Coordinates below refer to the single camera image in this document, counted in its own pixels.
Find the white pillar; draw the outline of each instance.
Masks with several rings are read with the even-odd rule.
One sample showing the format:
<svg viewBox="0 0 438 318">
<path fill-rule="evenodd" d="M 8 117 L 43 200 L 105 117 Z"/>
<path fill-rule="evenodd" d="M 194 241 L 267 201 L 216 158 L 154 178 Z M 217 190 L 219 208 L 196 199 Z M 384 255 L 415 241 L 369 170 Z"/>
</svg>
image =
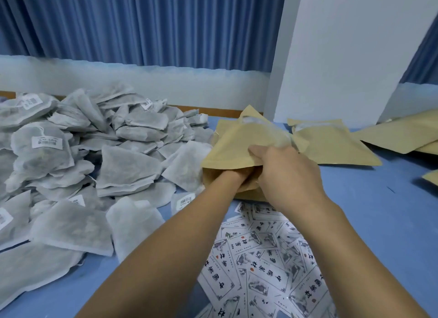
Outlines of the white pillar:
<svg viewBox="0 0 438 318">
<path fill-rule="evenodd" d="M 285 0 L 266 116 L 375 124 L 438 0 L 300 0 L 297 14 L 296 2 Z"/>
</svg>

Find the forearm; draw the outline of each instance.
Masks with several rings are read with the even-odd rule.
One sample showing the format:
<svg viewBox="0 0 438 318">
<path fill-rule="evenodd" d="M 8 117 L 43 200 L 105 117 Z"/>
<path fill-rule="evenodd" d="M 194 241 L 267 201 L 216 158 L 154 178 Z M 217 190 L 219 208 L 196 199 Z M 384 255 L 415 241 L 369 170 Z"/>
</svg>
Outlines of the forearm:
<svg viewBox="0 0 438 318">
<path fill-rule="evenodd" d="M 326 210 L 329 215 L 315 215 L 312 226 L 304 223 L 301 229 L 340 317 L 428 317 L 366 246 L 342 210 L 333 205 Z"/>
<path fill-rule="evenodd" d="M 244 178 L 222 173 L 141 243 L 77 317 L 171 317 L 189 293 Z"/>
</svg>

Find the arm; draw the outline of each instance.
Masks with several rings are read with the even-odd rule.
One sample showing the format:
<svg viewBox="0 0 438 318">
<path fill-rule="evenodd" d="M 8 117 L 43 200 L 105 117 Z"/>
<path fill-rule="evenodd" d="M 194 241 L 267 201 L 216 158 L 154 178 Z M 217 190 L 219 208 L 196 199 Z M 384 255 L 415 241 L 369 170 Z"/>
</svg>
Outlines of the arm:
<svg viewBox="0 0 438 318">
<path fill-rule="evenodd" d="M 248 174 L 248 169 L 224 171 L 144 240 L 76 318 L 175 315 L 196 282 L 228 207 Z"/>
<path fill-rule="evenodd" d="M 263 161 L 265 197 L 309 242 L 341 318 L 428 317 L 327 197 L 315 162 L 293 148 L 250 151 Z"/>
</svg>

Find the white baseboard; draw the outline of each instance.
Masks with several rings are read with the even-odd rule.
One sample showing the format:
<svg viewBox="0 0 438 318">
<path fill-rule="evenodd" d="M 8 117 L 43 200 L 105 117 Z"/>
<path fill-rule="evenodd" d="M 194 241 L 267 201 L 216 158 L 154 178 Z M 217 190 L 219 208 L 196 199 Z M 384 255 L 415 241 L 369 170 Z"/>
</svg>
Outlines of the white baseboard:
<svg viewBox="0 0 438 318">
<path fill-rule="evenodd" d="M 269 73 L 187 67 L 139 67 L 102 62 L 0 56 L 0 90 L 67 95 L 114 81 L 131 84 L 150 99 L 170 104 L 263 111 Z"/>
</svg>

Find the wooden trim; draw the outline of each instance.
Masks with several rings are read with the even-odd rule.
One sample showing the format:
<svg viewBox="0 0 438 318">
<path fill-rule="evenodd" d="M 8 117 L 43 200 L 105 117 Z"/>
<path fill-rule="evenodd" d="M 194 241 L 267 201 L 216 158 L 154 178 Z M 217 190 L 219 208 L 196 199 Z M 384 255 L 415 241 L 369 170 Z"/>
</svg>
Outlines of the wooden trim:
<svg viewBox="0 0 438 318">
<path fill-rule="evenodd" d="M 11 91 L 0 91 L 0 96 L 7 97 L 8 99 L 14 99 L 15 98 L 15 92 Z M 59 99 L 62 99 L 64 96 L 56 96 Z M 224 110 L 220 108 L 207 108 L 207 107 L 197 107 L 197 106 L 178 106 L 178 105 L 170 105 L 178 107 L 183 112 L 193 110 L 194 108 L 199 108 L 200 113 L 205 113 L 210 116 L 220 116 L 220 117 L 233 117 L 238 118 L 240 116 L 240 113 L 242 111 L 238 110 Z"/>
</svg>

